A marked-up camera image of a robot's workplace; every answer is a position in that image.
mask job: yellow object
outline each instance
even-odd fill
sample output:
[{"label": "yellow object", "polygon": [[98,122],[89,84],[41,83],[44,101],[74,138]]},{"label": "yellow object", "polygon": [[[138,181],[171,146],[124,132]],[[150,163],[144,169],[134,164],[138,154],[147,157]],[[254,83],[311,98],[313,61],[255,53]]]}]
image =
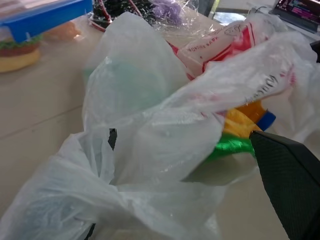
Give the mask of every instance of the yellow object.
[{"label": "yellow object", "polygon": [[257,123],[266,114],[266,110],[261,106],[261,101],[255,101],[236,108],[246,115],[252,122]]},{"label": "yellow object", "polygon": [[40,59],[40,51],[11,57],[0,57],[0,73],[11,72],[35,64]]},{"label": "yellow object", "polygon": [[241,111],[230,109],[224,122],[224,133],[233,134],[241,138],[249,138],[253,130],[261,131],[261,129]]}]

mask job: black wire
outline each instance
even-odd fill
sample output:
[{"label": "black wire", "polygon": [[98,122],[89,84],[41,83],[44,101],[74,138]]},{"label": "black wire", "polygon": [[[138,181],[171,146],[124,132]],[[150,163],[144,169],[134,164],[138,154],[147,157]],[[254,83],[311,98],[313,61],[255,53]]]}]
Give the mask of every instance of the black wire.
[{"label": "black wire", "polygon": [[260,9],[262,9],[262,8],[265,8],[265,9],[267,9],[267,7],[266,6],[261,6],[261,7],[258,7],[256,10],[255,10],[255,12],[254,13],[257,13]]}]

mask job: laptop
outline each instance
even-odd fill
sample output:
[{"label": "laptop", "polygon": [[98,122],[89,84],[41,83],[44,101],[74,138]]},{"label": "laptop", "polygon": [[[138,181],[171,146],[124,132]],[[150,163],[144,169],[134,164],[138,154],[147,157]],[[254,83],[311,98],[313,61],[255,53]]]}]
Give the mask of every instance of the laptop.
[{"label": "laptop", "polygon": [[277,0],[270,13],[313,34],[320,32],[320,0]]}]

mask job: table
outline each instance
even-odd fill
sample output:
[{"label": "table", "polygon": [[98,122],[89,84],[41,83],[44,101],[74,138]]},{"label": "table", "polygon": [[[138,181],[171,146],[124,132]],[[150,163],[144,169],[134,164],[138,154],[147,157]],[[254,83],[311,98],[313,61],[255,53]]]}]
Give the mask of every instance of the table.
[{"label": "table", "polygon": [[[0,216],[39,164],[58,151],[72,133],[83,130],[82,68],[102,33],[81,18],[84,38],[75,44],[45,45],[34,66],[0,75]],[[204,16],[202,27],[220,25]],[[167,39],[179,47],[183,39]],[[251,171],[253,159],[238,155],[198,169],[191,177],[227,182]],[[232,185],[217,213],[224,240],[286,240],[259,173]]]}]

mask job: toy hamburger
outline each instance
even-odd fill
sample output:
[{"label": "toy hamburger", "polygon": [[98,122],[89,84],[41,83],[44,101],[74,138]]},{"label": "toy hamburger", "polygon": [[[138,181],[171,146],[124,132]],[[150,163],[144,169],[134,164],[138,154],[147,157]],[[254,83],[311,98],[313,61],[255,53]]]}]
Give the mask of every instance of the toy hamburger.
[{"label": "toy hamburger", "polygon": [[36,63],[40,58],[41,36],[17,43],[13,39],[0,41],[0,73],[11,72]]}]

